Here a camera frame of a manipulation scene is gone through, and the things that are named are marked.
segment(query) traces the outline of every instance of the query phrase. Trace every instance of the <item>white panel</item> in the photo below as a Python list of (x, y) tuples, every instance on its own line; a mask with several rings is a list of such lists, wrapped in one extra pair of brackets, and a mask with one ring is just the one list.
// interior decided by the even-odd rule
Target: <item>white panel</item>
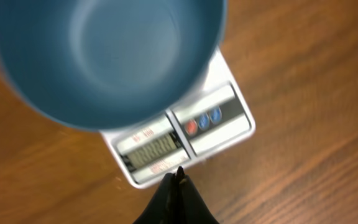
[(123, 139), (117, 144), (117, 150), (120, 154), (126, 154), (159, 136), (173, 130), (168, 118), (164, 115), (162, 118), (150, 123), (147, 127)]
[(205, 133), (190, 141), (196, 154), (201, 154), (218, 144), (236, 137), (238, 134), (241, 134), (250, 128), (248, 119), (244, 114), (237, 116), (224, 124), (224, 126), (220, 126), (218, 129), (210, 133)]
[(233, 92), (233, 89), (231, 88), (231, 86), (227, 85), (200, 99), (191, 106), (187, 106), (185, 108), (178, 108), (175, 109), (173, 112), (178, 118), (179, 123), (183, 123), (194, 117), (195, 115), (198, 115), (216, 105), (220, 105), (226, 101), (229, 101), (234, 97), (235, 94)]
[(132, 176), (137, 182), (142, 182), (143, 180), (172, 168), (173, 166), (179, 165), (188, 159), (189, 157), (187, 156), (186, 151), (183, 150), (183, 148), (180, 148), (180, 150), (167, 156), (166, 158), (154, 162), (141, 170), (135, 171), (132, 173)]

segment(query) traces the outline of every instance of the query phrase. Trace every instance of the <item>black pointed object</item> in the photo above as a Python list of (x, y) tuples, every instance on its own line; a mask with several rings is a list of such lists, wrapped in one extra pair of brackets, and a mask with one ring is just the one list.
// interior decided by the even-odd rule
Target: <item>black pointed object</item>
[(191, 179), (179, 167), (165, 174), (160, 186), (135, 224), (216, 224)]

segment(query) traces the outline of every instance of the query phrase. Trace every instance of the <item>kitchen scale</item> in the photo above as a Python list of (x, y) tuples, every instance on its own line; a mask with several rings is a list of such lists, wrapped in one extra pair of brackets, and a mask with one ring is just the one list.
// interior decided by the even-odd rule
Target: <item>kitchen scale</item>
[(206, 75), (179, 102), (144, 123), (101, 134), (129, 183), (144, 189), (254, 131), (255, 121), (218, 49)]

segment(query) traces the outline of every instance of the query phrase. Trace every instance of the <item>blue button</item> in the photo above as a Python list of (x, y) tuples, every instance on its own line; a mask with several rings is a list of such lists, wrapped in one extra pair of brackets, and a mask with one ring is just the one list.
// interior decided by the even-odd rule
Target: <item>blue button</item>
[(200, 118), (198, 119), (198, 126), (201, 130), (205, 130), (209, 126), (209, 117), (208, 114), (202, 114)]
[(217, 124), (222, 120), (222, 111), (219, 107), (212, 109), (209, 112), (209, 117), (211, 118), (212, 123)]

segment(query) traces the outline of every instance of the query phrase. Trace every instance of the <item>brown wood grain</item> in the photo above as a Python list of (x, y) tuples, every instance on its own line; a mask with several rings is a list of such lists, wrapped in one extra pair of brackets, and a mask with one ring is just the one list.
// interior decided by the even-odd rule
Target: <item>brown wood grain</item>
[[(255, 116), (188, 169), (221, 223), (358, 223), (358, 1), (230, 0), (222, 52)], [(156, 186), (0, 79), (0, 223), (131, 223)]]

